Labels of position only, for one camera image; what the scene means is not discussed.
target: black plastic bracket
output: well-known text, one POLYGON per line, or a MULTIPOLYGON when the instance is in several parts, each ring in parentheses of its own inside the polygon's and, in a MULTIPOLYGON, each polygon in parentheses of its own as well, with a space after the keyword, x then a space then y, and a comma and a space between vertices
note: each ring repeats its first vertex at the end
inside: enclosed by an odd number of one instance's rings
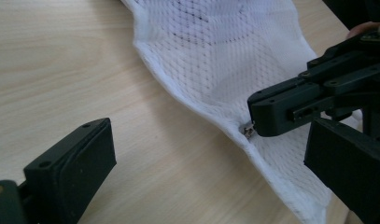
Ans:
POLYGON ((380 141, 342 123, 315 119, 304 164, 364 223, 380 224, 380 141))
POLYGON ((27 165, 19 187, 0 181, 0 223, 77 223, 116 163, 110 120, 81 125, 27 165))
POLYGON ((320 118, 322 112, 342 120, 362 109, 365 133, 380 137, 380 38, 368 38, 375 35, 358 35, 333 46, 297 77, 252 94, 247 104, 257 133, 277 136, 320 118))

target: white mesh fabric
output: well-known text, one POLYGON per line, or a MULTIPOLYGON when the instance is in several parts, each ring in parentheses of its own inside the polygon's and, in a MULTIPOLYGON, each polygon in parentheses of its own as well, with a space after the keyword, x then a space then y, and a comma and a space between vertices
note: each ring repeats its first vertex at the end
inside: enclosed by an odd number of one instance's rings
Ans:
POLYGON ((303 223, 325 223, 331 193, 303 165, 308 126, 246 139, 247 98, 295 77, 315 58, 288 0, 123 0, 134 45, 182 104, 240 146, 303 223))

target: person's hand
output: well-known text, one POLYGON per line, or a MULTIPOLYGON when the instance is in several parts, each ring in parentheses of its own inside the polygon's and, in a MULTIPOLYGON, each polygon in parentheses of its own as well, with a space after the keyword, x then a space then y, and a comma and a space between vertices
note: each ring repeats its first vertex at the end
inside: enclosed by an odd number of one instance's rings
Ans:
POLYGON ((371 30, 377 30, 379 26, 380 26, 380 22, 372 22, 372 21, 364 22, 360 25, 353 27, 349 31, 349 34, 347 34, 346 38, 350 38, 355 35, 359 35, 371 30))

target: table surface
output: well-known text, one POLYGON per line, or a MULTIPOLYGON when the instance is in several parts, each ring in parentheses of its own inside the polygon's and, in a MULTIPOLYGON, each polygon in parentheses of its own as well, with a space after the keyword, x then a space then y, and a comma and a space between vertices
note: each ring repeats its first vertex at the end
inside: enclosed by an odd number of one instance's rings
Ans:
MULTIPOLYGON (((294 2, 317 54, 345 39, 320 0, 294 2)), ((242 149, 152 77, 133 23, 118 0, 0 1, 0 179, 21 183, 30 161, 109 117, 118 164, 80 223, 299 223, 242 149)), ((334 198, 328 223, 346 215, 334 198)))

